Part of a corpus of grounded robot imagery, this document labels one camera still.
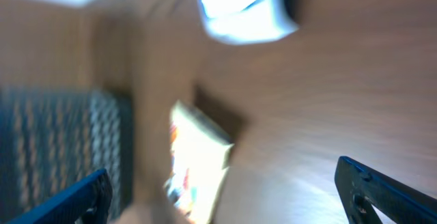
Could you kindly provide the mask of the snack bag with red label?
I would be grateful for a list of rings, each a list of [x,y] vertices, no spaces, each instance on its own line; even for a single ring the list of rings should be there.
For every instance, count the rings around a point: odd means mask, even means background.
[[[189,223],[211,222],[233,143],[196,107],[177,101],[169,115],[171,173],[163,188]]]

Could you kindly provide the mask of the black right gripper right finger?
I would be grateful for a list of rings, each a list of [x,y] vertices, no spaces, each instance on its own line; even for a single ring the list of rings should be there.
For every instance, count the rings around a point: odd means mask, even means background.
[[[380,223],[376,210],[395,223],[436,222],[436,199],[350,157],[339,157],[335,186],[350,223]]]

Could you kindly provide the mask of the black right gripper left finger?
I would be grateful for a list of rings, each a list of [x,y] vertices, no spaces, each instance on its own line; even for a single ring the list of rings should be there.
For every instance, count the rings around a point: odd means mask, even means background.
[[[8,224],[105,224],[113,197],[106,169],[99,169]]]

